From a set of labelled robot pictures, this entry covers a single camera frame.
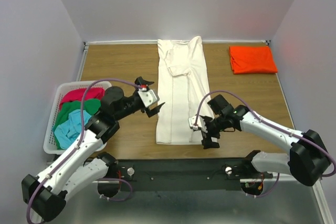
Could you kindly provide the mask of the white t-shirt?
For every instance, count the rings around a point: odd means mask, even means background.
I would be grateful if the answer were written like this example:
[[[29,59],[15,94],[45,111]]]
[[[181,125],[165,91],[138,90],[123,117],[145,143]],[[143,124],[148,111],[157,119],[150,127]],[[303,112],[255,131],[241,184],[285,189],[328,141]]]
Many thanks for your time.
[[[210,100],[207,66],[202,38],[161,40],[158,43],[158,96],[164,103],[158,113],[156,143],[165,145],[198,145],[200,131],[193,131],[189,118],[213,117],[206,105]]]

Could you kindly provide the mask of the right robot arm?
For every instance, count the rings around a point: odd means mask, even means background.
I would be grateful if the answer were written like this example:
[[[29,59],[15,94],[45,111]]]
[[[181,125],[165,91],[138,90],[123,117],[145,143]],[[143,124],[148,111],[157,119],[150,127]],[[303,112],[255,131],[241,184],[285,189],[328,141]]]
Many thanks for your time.
[[[313,186],[326,176],[327,168],[335,164],[320,135],[313,130],[302,132],[285,127],[259,115],[245,103],[233,107],[220,94],[207,104],[216,114],[215,118],[201,115],[198,110],[189,119],[190,128],[201,132],[204,149],[219,148],[213,139],[219,139],[222,132],[232,128],[261,137],[284,151],[282,154],[252,153],[241,165],[246,177],[255,177],[259,172],[288,174],[305,186]]]

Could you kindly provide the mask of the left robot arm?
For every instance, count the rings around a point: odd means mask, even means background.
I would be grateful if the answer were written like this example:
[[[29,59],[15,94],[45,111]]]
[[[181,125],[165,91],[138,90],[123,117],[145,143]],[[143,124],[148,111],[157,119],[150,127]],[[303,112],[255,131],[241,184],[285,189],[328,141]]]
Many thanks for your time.
[[[89,165],[84,162],[115,135],[121,119],[138,111],[152,117],[159,113],[162,104],[157,92],[150,88],[153,82],[138,77],[134,82],[121,81],[134,88],[129,97],[120,87],[110,85],[100,99],[97,112],[86,118],[86,96],[100,82],[91,82],[82,95],[78,137],[52,164],[22,180],[27,223],[32,223],[32,213],[39,215],[42,223],[54,220],[73,195],[95,180],[113,178],[120,183],[127,182],[120,177],[118,161],[107,153],[94,158]]]

